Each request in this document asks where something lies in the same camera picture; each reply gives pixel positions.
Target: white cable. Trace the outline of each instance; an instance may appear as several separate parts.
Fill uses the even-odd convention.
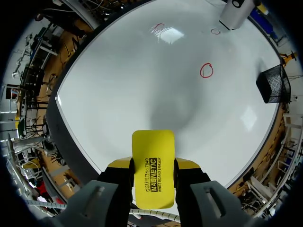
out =
[[[41,202],[36,200],[25,200],[25,203],[29,206],[37,206],[37,207],[49,207],[49,208],[56,208],[56,209],[66,209],[66,204],[59,204],[54,202]]]
[[[34,175],[34,178],[36,179],[40,175],[40,170],[39,170],[40,168],[38,167],[38,165],[36,163],[34,163],[32,161],[27,161],[26,163],[28,163],[28,162],[34,164],[37,167],[37,169],[38,169],[38,172],[35,173],[35,175]]]
[[[30,159],[30,158],[36,158],[36,156],[34,156],[34,157],[26,157],[26,158],[24,158],[24,159],[17,159],[17,161],[18,161],[18,162],[21,162],[21,161],[25,161],[26,159]]]
[[[103,6],[100,6],[101,4],[98,5],[97,3],[95,3],[95,2],[93,2],[93,1],[91,1],[91,0],[87,0],[87,1],[90,1],[91,3],[94,3],[95,5],[97,5],[97,6],[98,6],[97,8],[101,7],[101,8],[107,9],[107,10],[111,10],[111,9],[105,8],[105,7],[103,7]]]
[[[95,10],[95,9],[98,9],[98,8],[101,6],[102,3],[103,3],[103,0],[100,2],[100,4],[99,4],[97,7],[91,9],[90,11],[93,11],[93,10]]]
[[[135,214],[135,215],[149,215],[154,216],[160,219],[168,219],[171,221],[176,221],[180,223],[180,216],[175,214],[169,214],[161,211],[155,211],[155,210],[138,210],[138,209],[131,209],[129,211],[129,214]]]
[[[56,11],[62,11],[62,12],[74,12],[74,11],[69,11],[69,10],[62,10],[62,9],[53,9],[53,8],[47,8],[47,9],[44,9],[44,10],[56,10]]]
[[[29,145],[28,147],[26,147],[26,148],[24,148],[24,149],[22,149],[22,150],[17,151],[15,154],[19,154],[19,153],[21,153],[22,151],[27,150],[27,149],[29,149],[29,148],[36,148],[36,149],[38,149],[38,150],[47,151],[46,149],[43,149],[43,148],[41,148],[41,147]]]

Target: cable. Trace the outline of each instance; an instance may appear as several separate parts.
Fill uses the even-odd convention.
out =
[[[90,11],[93,11],[93,10],[95,10],[95,9],[98,9],[98,8],[101,6],[102,3],[103,3],[103,0],[100,2],[100,4],[99,4],[97,7],[91,9]]]
[[[43,97],[38,97],[38,96],[37,96],[36,98],[45,98],[45,97],[47,97],[47,96],[49,96],[49,95],[45,95],[45,96],[43,96]]]
[[[175,214],[169,214],[161,211],[154,211],[154,210],[138,210],[138,209],[131,209],[129,211],[129,214],[136,214],[136,215],[149,215],[149,216],[154,216],[160,219],[168,219],[171,221],[176,221],[180,223],[180,216],[175,215]]]
[[[29,206],[37,206],[37,207],[49,207],[49,208],[56,208],[65,210],[67,205],[66,204],[59,204],[54,202],[41,202],[35,200],[24,200],[25,203]]]
[[[91,0],[87,0],[87,1],[90,1],[91,3],[94,3],[94,4],[97,5],[98,7],[101,7],[101,8],[107,9],[107,10],[111,10],[111,9],[105,8],[105,7],[103,7],[103,6],[100,6],[101,4],[98,5],[97,3],[95,3],[95,2],[93,2],[93,1],[91,1]]]
[[[47,8],[47,9],[44,9],[44,10],[56,10],[56,11],[62,11],[62,12],[75,12],[75,11],[68,11],[68,10],[62,10],[62,9],[53,9],[53,8]]]

